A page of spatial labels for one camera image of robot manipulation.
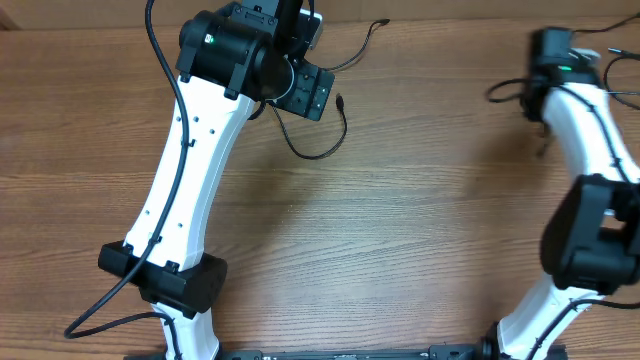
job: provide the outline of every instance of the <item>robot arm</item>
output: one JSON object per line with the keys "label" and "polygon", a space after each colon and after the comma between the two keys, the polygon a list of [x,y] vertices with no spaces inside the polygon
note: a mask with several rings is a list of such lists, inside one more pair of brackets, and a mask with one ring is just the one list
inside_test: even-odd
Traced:
{"label": "robot arm", "polygon": [[[576,300],[601,300],[620,285],[638,280],[638,253],[630,246],[637,243],[638,215],[637,210],[629,214],[633,185],[626,181],[636,184],[640,170],[613,121],[609,95],[599,86],[592,59],[571,49],[570,39],[570,31],[563,29],[545,29],[533,36],[530,82],[522,105],[531,120],[551,128],[575,183],[543,235],[541,260],[546,273],[498,325],[500,353],[512,359],[547,358],[551,344],[589,307],[576,307],[538,344],[567,306]],[[545,83],[558,85],[540,85]],[[612,154],[626,176],[621,176]],[[609,215],[625,227],[601,228]]]}
{"label": "robot arm", "polygon": [[[204,253],[204,234],[233,143],[257,101],[320,120],[334,75],[304,55],[322,31],[322,16],[301,10],[302,0],[245,0],[215,13],[203,11],[180,33],[176,68],[190,119],[176,104],[172,126],[147,201],[124,241],[103,246],[98,264],[124,277],[140,261],[158,224],[178,166],[183,121],[190,149],[171,211],[147,261],[131,282],[154,311],[174,319],[182,359],[212,360],[219,350],[211,305],[227,264]],[[167,359],[172,335],[164,325]]]}

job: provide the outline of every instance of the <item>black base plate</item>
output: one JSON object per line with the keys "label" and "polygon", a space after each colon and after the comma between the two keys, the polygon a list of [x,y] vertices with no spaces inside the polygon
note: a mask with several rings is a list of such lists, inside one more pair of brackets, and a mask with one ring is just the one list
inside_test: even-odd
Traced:
{"label": "black base plate", "polygon": [[[309,351],[262,353],[260,351],[221,352],[216,360],[475,360],[475,345],[433,345],[423,350]],[[546,360],[568,360],[564,346],[552,346]],[[125,360],[164,360],[164,353],[128,356]]]}

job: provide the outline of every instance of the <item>black clamp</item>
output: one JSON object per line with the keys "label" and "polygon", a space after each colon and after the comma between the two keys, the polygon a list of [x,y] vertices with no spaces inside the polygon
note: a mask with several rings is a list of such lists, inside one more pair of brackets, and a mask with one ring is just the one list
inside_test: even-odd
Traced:
{"label": "black clamp", "polygon": [[[558,288],[611,295],[640,280],[639,213],[632,191],[599,174],[576,179],[541,242],[542,267]],[[603,227],[609,213],[620,228]]]}
{"label": "black clamp", "polygon": [[[98,266],[113,275],[124,277],[138,263],[130,246],[118,241],[102,246]],[[204,313],[218,298],[227,277],[227,262],[208,254],[191,269],[178,272],[178,264],[167,262],[160,267],[145,262],[131,279],[138,286],[142,299],[152,304],[162,303],[182,311],[193,319],[196,313]]]}

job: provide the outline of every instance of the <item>wire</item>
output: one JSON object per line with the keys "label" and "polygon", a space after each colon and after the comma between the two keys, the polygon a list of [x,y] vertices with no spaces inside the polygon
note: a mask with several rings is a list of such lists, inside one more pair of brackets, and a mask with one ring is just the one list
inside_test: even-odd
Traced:
{"label": "wire", "polygon": [[73,323],[71,323],[71,325],[69,325],[69,327],[64,331],[64,336],[67,339],[77,339],[80,337],[94,335],[99,332],[103,332],[105,330],[114,328],[116,326],[127,324],[139,319],[146,319],[151,317],[164,319],[165,324],[169,326],[169,329],[171,332],[172,344],[173,344],[174,351],[176,353],[175,359],[180,360],[182,358],[182,355],[180,353],[174,321],[170,316],[163,313],[152,312],[152,313],[133,315],[120,320],[110,322],[108,324],[105,324],[90,330],[84,330],[84,331],[79,331],[75,333],[73,332],[80,325],[82,325],[89,317],[91,317],[96,311],[102,308],[109,300],[111,300],[127,283],[131,281],[131,279],[138,273],[142,265],[144,265],[146,260],[149,258],[149,255],[151,254],[151,251],[153,250],[154,246],[160,243],[161,241],[160,232],[164,227],[167,217],[169,216],[169,211],[171,210],[173,202],[176,198],[178,188],[180,187],[180,181],[182,180],[182,175],[184,173],[185,164],[187,162],[187,152],[189,150],[189,117],[187,115],[187,108],[184,103],[184,98],[182,97],[182,93],[180,92],[178,83],[176,79],[173,77],[171,68],[167,63],[167,60],[165,59],[162,53],[162,50],[160,49],[160,45],[158,44],[158,40],[156,39],[156,36],[153,32],[153,25],[151,22],[151,11],[153,8],[154,1],[155,0],[147,0],[147,5],[145,7],[145,27],[147,30],[147,35],[149,36],[149,41],[151,42],[151,46],[153,47],[156,57],[158,58],[158,61],[162,66],[162,70],[164,71],[167,79],[169,80],[173,93],[176,97],[176,101],[180,109],[180,115],[182,117],[181,118],[182,141],[181,141],[180,160],[178,162],[178,168],[176,170],[176,175],[173,180],[173,185],[171,186],[171,190],[169,192],[169,197],[167,198],[167,202],[165,203],[164,208],[162,209],[162,213],[160,214],[160,218],[158,219],[158,224],[156,225],[156,228],[153,231],[153,234],[151,235],[151,238],[149,239],[149,243],[145,248],[144,252],[142,253],[142,256],[140,256],[138,263],[131,269],[131,271],[129,271],[122,278],[122,280],[120,280],[111,290],[109,290],[100,300],[98,300],[98,302],[96,302],[87,311],[85,311],[84,314],[82,314],[75,321],[73,321]]}
{"label": "wire", "polygon": [[503,88],[507,85],[513,85],[513,84],[531,84],[534,83],[536,81],[531,80],[531,79],[509,79],[509,80],[505,80],[502,82],[499,82],[495,85],[493,85],[492,87],[489,88],[489,90],[487,90],[487,92],[485,93],[485,97],[487,99],[487,101],[492,102],[494,104],[501,104],[501,103],[505,103],[508,101],[512,101],[512,100],[516,100],[516,99],[521,99],[522,98],[522,93],[518,92],[512,95],[509,95],[507,97],[503,97],[503,98],[493,98],[491,97],[491,94],[493,94],[496,90]]}
{"label": "wire", "polygon": [[338,112],[340,113],[340,117],[342,118],[342,123],[344,124],[344,130],[342,132],[342,136],[340,137],[340,140],[338,140],[338,142],[331,149],[329,149],[328,151],[320,155],[304,155],[300,153],[298,150],[296,150],[295,146],[293,146],[293,143],[291,142],[291,139],[289,138],[289,133],[287,132],[287,128],[284,126],[284,122],[280,117],[280,113],[278,113],[278,109],[276,109],[276,107],[273,106],[273,104],[270,104],[270,105],[271,105],[271,108],[273,109],[273,112],[276,114],[278,121],[280,122],[280,127],[282,128],[282,134],[284,135],[284,139],[287,141],[287,145],[289,145],[289,148],[291,149],[291,151],[293,151],[294,154],[296,154],[298,157],[302,159],[320,160],[320,159],[328,158],[329,156],[333,155],[333,153],[335,153],[340,148],[340,146],[342,146],[342,143],[344,142],[345,137],[347,137],[347,116],[344,113],[344,99],[340,94],[336,96],[336,107],[338,108]]}
{"label": "wire", "polygon": [[635,304],[619,304],[619,303],[614,303],[614,302],[609,302],[609,301],[603,301],[603,300],[593,300],[593,299],[584,299],[584,300],[576,300],[576,301],[572,301],[569,305],[567,305],[560,314],[558,314],[558,316],[556,316],[555,319],[553,319],[553,321],[551,322],[551,324],[549,324],[549,326],[547,326],[547,328],[544,330],[544,332],[542,333],[542,335],[536,339],[536,342],[533,346],[533,349],[531,349],[531,352],[529,352],[529,355],[527,356],[526,360],[533,360],[533,358],[536,356],[536,353],[538,352],[538,349],[540,347],[542,347],[542,344],[544,343],[544,341],[547,339],[547,337],[549,337],[549,335],[551,334],[551,332],[553,332],[553,330],[562,322],[562,320],[565,318],[565,316],[567,316],[572,310],[574,311],[578,311],[577,307],[580,305],[600,305],[600,306],[604,306],[604,307],[608,307],[608,308],[612,308],[612,309],[619,309],[619,310],[637,310],[640,309],[640,303],[635,303]]}
{"label": "wire", "polygon": [[573,33],[574,34],[580,34],[580,33],[582,33],[582,34],[603,33],[603,32],[611,31],[611,30],[617,29],[619,27],[625,26],[625,25],[627,25],[627,23],[629,21],[632,21],[632,20],[637,19],[637,18],[640,18],[640,12],[635,14],[635,15],[633,15],[633,16],[631,16],[631,17],[629,17],[629,18],[627,18],[627,19],[624,19],[624,20],[620,21],[619,23],[615,23],[615,24],[613,24],[613,25],[611,25],[609,27],[606,27],[604,29],[578,29],[578,30],[573,30]]}
{"label": "wire", "polygon": [[356,61],[360,57],[360,55],[362,55],[364,50],[367,48],[367,45],[369,44],[369,39],[371,38],[371,35],[373,34],[373,31],[375,30],[373,27],[375,25],[377,25],[377,24],[380,24],[380,26],[385,26],[389,22],[391,22],[390,19],[380,19],[380,20],[374,21],[371,24],[371,26],[369,26],[369,32],[367,33],[367,37],[364,39],[364,44],[362,45],[362,48],[360,48],[360,51],[358,51],[351,59],[343,62],[342,64],[336,65],[336,66],[332,66],[332,67],[329,67],[329,68],[323,68],[323,70],[325,70],[325,71],[337,71],[337,70],[340,70],[340,69],[344,68],[345,66],[348,66],[349,64],[353,63],[354,61]]}
{"label": "wire", "polygon": [[607,91],[609,92],[609,94],[611,95],[612,98],[614,98],[617,102],[626,105],[632,109],[635,110],[640,110],[640,106],[638,106],[637,104],[634,104],[632,102],[629,102],[625,99],[620,98],[619,95],[640,95],[640,93],[637,92],[618,92],[618,91],[613,91],[611,90],[611,86],[609,85],[609,70],[611,70],[611,67],[613,66],[613,64],[617,63],[618,61],[622,61],[622,60],[635,60],[635,61],[640,61],[640,58],[638,58],[637,56],[631,56],[631,55],[627,55],[627,54],[623,54],[618,56],[617,58],[611,60],[611,62],[609,62],[609,65],[607,65],[607,68],[604,70],[604,75],[602,76],[602,82],[604,83],[604,87],[605,89],[607,89]]}

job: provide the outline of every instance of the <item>wooden table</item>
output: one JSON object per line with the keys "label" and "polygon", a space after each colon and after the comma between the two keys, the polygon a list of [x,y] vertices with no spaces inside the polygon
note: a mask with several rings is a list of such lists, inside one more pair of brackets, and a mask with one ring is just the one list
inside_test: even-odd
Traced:
{"label": "wooden table", "polygon": [[[229,276],[214,307],[227,349],[422,348],[475,342],[541,269],[540,234],[569,187],[559,146],[518,104],[483,98],[524,74],[527,33],[618,19],[392,22],[337,74],[349,135],[329,159],[296,158],[270,111],[235,144],[207,252]],[[329,66],[368,24],[329,25],[310,60]],[[640,25],[579,45],[638,51]],[[178,28],[156,30],[170,63]],[[65,327],[116,279],[97,267],[146,199],[173,98],[144,30],[0,33],[0,357],[121,359],[162,349],[147,320],[77,341]],[[637,90],[640,67],[615,86]],[[613,112],[640,155],[639,114]],[[286,123],[306,153],[340,135],[329,106]],[[640,287],[614,297],[633,301]],[[88,325],[148,311],[125,288]],[[640,357],[640,312],[597,308],[562,337],[575,359]]]}

